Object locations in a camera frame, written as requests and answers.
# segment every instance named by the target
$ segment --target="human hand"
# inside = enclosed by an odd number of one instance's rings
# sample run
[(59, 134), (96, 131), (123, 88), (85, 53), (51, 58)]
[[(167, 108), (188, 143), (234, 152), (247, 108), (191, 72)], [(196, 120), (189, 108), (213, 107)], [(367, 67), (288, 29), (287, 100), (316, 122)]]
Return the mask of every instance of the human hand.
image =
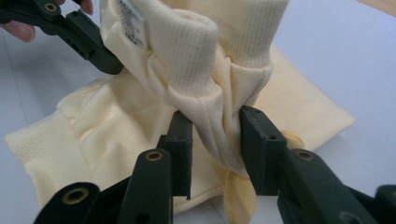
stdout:
[[(57, 0), (58, 4), (61, 5), (65, 0)], [(93, 5), (92, 0), (81, 0), (80, 7), (82, 11), (92, 15)], [(9, 23), (0, 24), (0, 27), (16, 36), (23, 42), (30, 42), (35, 38), (35, 27), (18, 21), (11, 21)]]

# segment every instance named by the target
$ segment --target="yellow cloth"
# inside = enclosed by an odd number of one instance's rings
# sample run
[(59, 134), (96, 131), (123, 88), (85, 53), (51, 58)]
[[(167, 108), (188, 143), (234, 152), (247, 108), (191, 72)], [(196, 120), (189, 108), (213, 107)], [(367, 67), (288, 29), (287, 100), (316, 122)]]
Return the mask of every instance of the yellow cloth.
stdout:
[(270, 54), (287, 1), (131, 2), (148, 23), (149, 48), (125, 35), (115, 1), (102, 1), (102, 37), (126, 68), (72, 92), (53, 115), (7, 136), (41, 205), (65, 185), (87, 181), (106, 189), (130, 175), (137, 155), (156, 146), (180, 109), (196, 129), (191, 200), (175, 198), (175, 212), (225, 188), (230, 221), (243, 223), (254, 203), (239, 153), (242, 105), (263, 110), (310, 150), (353, 122), (280, 52)]

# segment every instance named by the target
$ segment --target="ribbed cuff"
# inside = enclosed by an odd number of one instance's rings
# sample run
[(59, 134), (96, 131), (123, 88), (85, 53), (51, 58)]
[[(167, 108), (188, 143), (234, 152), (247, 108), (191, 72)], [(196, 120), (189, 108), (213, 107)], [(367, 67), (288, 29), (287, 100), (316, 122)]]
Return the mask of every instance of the ribbed cuff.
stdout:
[(60, 112), (6, 136), (13, 153), (32, 178), (40, 206), (62, 187), (89, 179), (87, 163), (70, 124)]
[[(135, 0), (130, 1), (130, 5), (145, 21), (143, 30), (148, 36), (149, 49), (169, 70), (169, 85), (189, 96), (203, 96), (215, 91), (216, 84), (211, 75), (219, 38), (218, 26), (206, 16), (172, 9), (161, 1)], [(122, 6), (125, 5), (120, 5), (119, 11), (126, 10)], [(120, 15), (122, 21), (134, 19), (127, 13)], [(132, 25), (124, 25), (124, 29), (126, 33), (134, 32)]]

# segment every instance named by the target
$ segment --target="white surface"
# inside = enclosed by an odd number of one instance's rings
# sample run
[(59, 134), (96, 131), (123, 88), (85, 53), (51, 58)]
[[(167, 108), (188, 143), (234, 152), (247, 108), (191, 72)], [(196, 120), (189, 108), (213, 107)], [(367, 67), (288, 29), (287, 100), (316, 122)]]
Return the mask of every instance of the white surface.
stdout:
[[(64, 11), (75, 8), (69, 2)], [(275, 43), (357, 118), (316, 151), (322, 159), (345, 184), (369, 195), (396, 184), (396, 19), (351, 0), (293, 0)], [(99, 76), (59, 37), (37, 31), (33, 43), (23, 44), (2, 31), (0, 223), (32, 223), (38, 212), (32, 182), (4, 135), (51, 114), (67, 93)], [(221, 198), (175, 216), (175, 223), (225, 223)], [(251, 223), (281, 223), (275, 197), (259, 199)]]

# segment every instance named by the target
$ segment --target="white tag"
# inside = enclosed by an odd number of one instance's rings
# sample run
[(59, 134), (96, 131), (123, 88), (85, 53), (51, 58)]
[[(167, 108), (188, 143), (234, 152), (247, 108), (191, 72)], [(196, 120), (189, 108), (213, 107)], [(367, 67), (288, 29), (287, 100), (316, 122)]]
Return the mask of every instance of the white tag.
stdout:
[(137, 46), (149, 49), (146, 20), (129, 0), (117, 0), (122, 26), (125, 34)]

